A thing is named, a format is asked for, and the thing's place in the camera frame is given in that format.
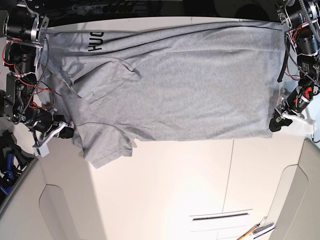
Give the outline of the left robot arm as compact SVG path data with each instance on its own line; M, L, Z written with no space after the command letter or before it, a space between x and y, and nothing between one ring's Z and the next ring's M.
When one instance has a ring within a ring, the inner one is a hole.
M315 126L315 122L303 114L314 96L320 93L320 4L317 0L279 0L276 11L284 32L285 56L278 82L289 73L288 61L297 67L297 86L274 109L269 130L278 132L293 121Z

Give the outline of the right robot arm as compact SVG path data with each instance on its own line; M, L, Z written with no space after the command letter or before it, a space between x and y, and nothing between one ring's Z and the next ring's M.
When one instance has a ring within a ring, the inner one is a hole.
M36 77L45 54L49 65L50 49L46 37L49 18L42 0L2 0L0 9L6 12L3 34L6 38L1 58L9 69L6 89L0 92L0 115L17 125L24 124L34 138L35 155L49 153L48 142L54 138L69 139L74 130L62 115L53 110L53 103L40 106L34 96L40 92L57 95L51 87L40 86L44 75Z

